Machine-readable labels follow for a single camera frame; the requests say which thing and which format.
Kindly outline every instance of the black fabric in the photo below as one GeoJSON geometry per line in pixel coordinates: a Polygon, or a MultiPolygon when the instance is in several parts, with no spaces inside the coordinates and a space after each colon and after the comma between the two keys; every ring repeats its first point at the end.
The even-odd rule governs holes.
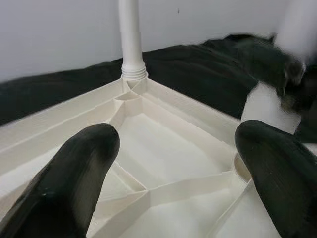
{"type": "MultiPolygon", "coordinates": [[[[282,71],[288,58],[284,56],[271,46],[270,40],[248,34],[143,54],[150,79],[238,119],[257,80],[270,80],[268,75],[278,74],[281,88],[285,87],[282,71]],[[254,44],[261,49],[260,58],[254,44]],[[267,72],[272,55],[279,56],[276,58],[279,64],[267,72]]],[[[122,59],[119,59],[85,69],[3,83],[0,85],[0,125],[115,81],[120,78],[121,65],[122,59]]],[[[317,142],[315,132],[317,125],[303,120],[297,135],[305,142],[317,142]]]]}
{"type": "Polygon", "coordinates": [[[1,238],[84,238],[105,176],[120,147],[111,125],[67,140],[0,223],[1,238]]]}
{"type": "Polygon", "coordinates": [[[283,238],[317,237],[317,157],[293,135],[246,121],[236,146],[283,238]]]}

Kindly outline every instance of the white pipe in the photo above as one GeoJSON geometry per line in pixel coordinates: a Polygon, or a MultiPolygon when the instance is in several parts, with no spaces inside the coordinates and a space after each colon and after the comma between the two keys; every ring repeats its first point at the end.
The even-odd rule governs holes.
{"type": "Polygon", "coordinates": [[[119,18],[123,51],[122,78],[145,79],[147,73],[142,58],[138,0],[119,0],[119,18]]]}
{"type": "MultiPolygon", "coordinates": [[[[316,52],[316,9],[316,0],[292,1],[277,33],[275,45],[302,62],[308,61],[316,52]]],[[[276,90],[259,82],[245,103],[241,122],[246,120],[259,120],[294,134],[301,122],[301,116],[285,112],[281,108],[281,99],[276,90]]]]}

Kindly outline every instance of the white wall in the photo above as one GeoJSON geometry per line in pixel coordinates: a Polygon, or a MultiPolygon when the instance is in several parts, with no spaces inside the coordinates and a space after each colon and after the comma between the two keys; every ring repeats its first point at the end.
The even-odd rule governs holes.
{"type": "MultiPolygon", "coordinates": [[[[289,0],[139,0],[143,50],[276,30],[289,0]]],[[[122,56],[117,0],[1,0],[0,81],[122,56]]]]}

